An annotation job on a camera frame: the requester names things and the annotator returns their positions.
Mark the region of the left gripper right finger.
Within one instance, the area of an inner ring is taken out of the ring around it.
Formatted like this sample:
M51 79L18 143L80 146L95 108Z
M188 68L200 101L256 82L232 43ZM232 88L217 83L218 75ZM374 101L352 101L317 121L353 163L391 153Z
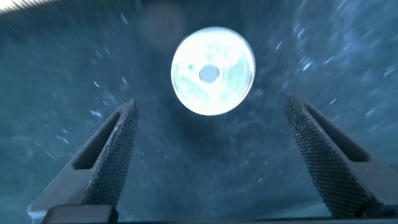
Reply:
M397 217L397 172L307 101L287 98L285 116L314 186L333 217Z

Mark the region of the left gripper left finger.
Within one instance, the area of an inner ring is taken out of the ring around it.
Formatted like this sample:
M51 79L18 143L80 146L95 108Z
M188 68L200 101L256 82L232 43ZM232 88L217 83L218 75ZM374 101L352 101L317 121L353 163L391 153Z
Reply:
M118 204L128 173L139 114L130 100L117 107L29 205L40 223L56 205Z

